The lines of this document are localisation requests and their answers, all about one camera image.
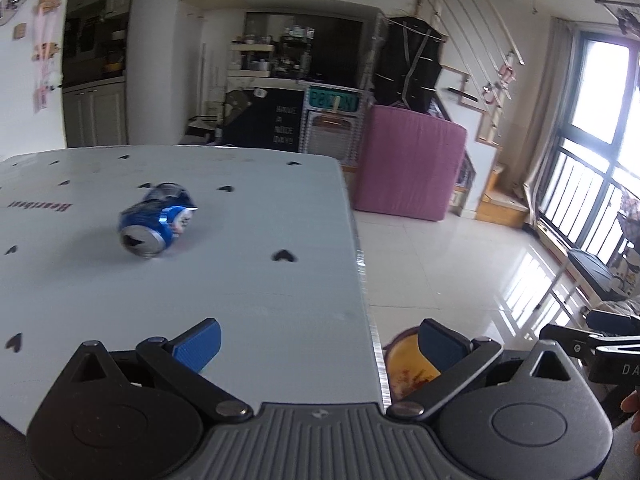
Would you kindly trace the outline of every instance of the curtain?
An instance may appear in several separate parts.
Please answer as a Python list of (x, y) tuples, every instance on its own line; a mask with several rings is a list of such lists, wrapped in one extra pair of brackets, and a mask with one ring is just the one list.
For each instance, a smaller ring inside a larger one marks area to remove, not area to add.
[(546, 62), (540, 92), (527, 130), (518, 167), (524, 168), (518, 186), (529, 206), (528, 223), (535, 228), (536, 196), (550, 155), (556, 127), (565, 101), (566, 86), (574, 56), (575, 24), (559, 18), (551, 20)]

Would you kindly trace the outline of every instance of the white tabletop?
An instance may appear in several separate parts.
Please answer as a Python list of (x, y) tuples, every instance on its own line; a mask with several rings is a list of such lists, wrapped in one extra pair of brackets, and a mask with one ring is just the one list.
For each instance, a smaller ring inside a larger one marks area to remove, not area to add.
[[(185, 234), (153, 260), (125, 251), (116, 233), (118, 213), (142, 199), (147, 182), (181, 184), (198, 206)], [(0, 417), (19, 431), (82, 341), (132, 349), (206, 317), (220, 322), (223, 341), (202, 375), (254, 410), (264, 401), (382, 402), (349, 202), (332, 158), (76, 148), (6, 160), (0, 186)], [(274, 262), (282, 249), (298, 260)], [(5, 349), (17, 333), (21, 350)]]

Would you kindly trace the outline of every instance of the pink cushion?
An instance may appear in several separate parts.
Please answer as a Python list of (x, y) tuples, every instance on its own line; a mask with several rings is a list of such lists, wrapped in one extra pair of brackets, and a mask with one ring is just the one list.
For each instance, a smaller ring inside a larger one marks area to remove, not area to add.
[(442, 220), (465, 155), (466, 130), (404, 108), (374, 106), (367, 118), (355, 208)]

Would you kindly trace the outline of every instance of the crushed can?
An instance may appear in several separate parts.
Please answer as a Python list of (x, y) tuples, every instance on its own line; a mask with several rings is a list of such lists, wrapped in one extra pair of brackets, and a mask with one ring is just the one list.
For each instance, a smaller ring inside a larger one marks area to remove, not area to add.
[(158, 256), (184, 232), (196, 209), (182, 186), (159, 184), (149, 190), (142, 202), (120, 213), (120, 242), (137, 256)]

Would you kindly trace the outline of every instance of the window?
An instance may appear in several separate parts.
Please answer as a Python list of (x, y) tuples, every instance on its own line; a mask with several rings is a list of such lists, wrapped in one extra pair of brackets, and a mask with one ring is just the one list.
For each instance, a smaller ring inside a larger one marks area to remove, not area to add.
[(570, 246), (603, 262), (623, 243), (621, 187), (640, 195), (640, 43), (583, 34), (566, 112), (539, 195), (540, 214)]

